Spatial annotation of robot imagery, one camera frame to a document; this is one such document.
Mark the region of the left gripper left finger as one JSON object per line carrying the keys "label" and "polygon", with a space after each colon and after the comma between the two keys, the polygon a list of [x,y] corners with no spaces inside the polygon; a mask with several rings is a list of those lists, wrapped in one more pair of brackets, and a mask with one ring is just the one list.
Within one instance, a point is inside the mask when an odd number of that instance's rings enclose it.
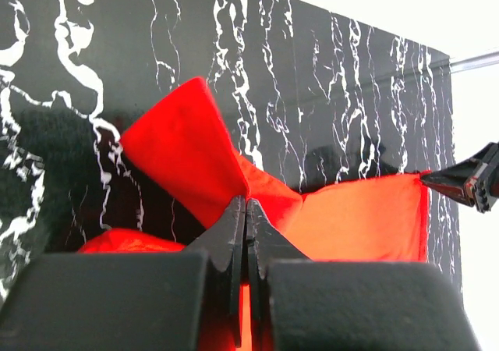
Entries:
{"label": "left gripper left finger", "polygon": [[233,350],[246,202],[176,253],[47,253],[1,308],[4,350]]}

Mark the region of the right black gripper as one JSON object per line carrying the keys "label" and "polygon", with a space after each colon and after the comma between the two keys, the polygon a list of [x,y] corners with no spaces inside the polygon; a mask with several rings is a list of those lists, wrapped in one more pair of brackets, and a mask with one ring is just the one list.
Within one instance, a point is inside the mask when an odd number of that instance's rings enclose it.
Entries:
{"label": "right black gripper", "polygon": [[468,162],[421,175],[420,180],[430,189],[486,213],[498,200],[498,143],[489,143]]}

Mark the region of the bright red t shirt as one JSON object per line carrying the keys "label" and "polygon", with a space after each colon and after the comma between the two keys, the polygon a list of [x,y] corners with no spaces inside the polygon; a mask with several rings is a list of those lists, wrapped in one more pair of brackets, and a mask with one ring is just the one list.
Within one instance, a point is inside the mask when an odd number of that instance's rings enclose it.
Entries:
{"label": "bright red t shirt", "polygon": [[[142,173],[203,226],[201,234],[219,220],[232,199],[242,197],[246,206],[257,200],[270,223],[312,261],[426,264],[429,196],[420,174],[383,175],[298,193],[234,148],[201,78],[191,79],[158,102],[121,135],[119,143]],[[87,241],[81,250],[84,254],[176,253],[190,244],[114,227]],[[245,213],[241,342],[233,350],[255,350],[249,290]]]}

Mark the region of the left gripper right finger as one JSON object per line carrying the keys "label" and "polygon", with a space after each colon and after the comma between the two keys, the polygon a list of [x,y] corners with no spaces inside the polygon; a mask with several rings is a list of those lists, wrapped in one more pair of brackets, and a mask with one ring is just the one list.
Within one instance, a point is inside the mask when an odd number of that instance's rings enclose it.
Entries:
{"label": "left gripper right finger", "polygon": [[246,206],[255,350],[477,350],[462,302],[430,264],[312,261]]}

